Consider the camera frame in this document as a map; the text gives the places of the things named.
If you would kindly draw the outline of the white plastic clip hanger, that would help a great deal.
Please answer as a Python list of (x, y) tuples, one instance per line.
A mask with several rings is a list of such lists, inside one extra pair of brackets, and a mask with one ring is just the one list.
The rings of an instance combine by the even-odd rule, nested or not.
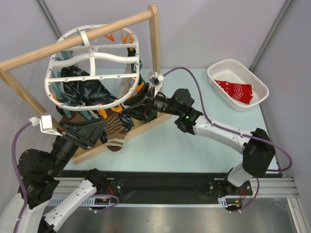
[[(93, 111), (100, 109), (108, 109), (117, 107), (123, 104), (135, 91), (135, 88), (139, 81), (139, 72), (141, 68), (139, 59), (139, 41), (136, 34), (129, 28), (121, 29), (121, 43), (117, 44), (112, 33), (105, 35), (111, 43), (110, 44), (98, 44), (96, 39), (89, 39), (87, 33), (92, 29), (99, 28), (99, 25), (86, 25), (77, 27), (67, 33), (65, 33), (59, 41), (62, 42), (72, 35), (77, 33), (82, 37), (82, 43), (80, 46), (74, 46), (69, 49), (63, 49), (59, 52), (61, 57), (58, 57), (58, 53), (51, 55), (49, 61), (49, 67), (47, 75), (45, 77), (45, 91), (48, 98), (58, 107), (69, 111)], [(123, 73), (123, 74), (105, 74), (98, 75), (96, 73), (98, 67), (97, 62), (100, 60), (109, 61), (119, 64), (137, 64), (136, 73)], [(59, 72), (64, 67), (77, 65), (81, 62), (88, 61), (90, 64), (89, 76), (77, 76), (58, 78), (56, 72)], [(88, 80), (108, 80), (108, 79), (126, 79), (129, 81), (128, 90), (126, 93), (121, 94), (113, 102), (109, 104), (98, 105), (80, 105), (80, 106), (68, 106), (60, 102), (58, 99), (61, 92), (64, 92), (63, 83), (73, 81), (88, 81)]]

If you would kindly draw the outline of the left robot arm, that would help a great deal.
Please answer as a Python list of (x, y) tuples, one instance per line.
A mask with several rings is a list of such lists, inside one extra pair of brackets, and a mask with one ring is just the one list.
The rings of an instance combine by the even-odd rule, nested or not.
[[(57, 136), (51, 152), (29, 149), (16, 157), (17, 139), (29, 126), (40, 126), (43, 133)], [(94, 146), (105, 129), (106, 121), (61, 122), (52, 127), (50, 116), (32, 117), (15, 135), (12, 162), (19, 182), (18, 193), (11, 199), (0, 218), (2, 233), (56, 233), (71, 214), (91, 197), (104, 200), (105, 208), (114, 197), (107, 177), (92, 169), (56, 208), (44, 213), (60, 181), (57, 176), (79, 148)]]

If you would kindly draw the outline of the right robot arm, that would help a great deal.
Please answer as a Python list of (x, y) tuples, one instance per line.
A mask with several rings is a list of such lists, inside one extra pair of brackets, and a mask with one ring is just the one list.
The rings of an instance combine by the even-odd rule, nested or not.
[(203, 136), (231, 147), (242, 155), (242, 162), (232, 168), (224, 180), (224, 189), (237, 194), (251, 178), (263, 178), (276, 153), (267, 132), (261, 128), (242, 131), (225, 124), (207, 120), (195, 110), (189, 90), (177, 89), (171, 98), (152, 90), (143, 91), (125, 101), (124, 113), (137, 120), (145, 120), (152, 112), (175, 115), (175, 125), (184, 133)]

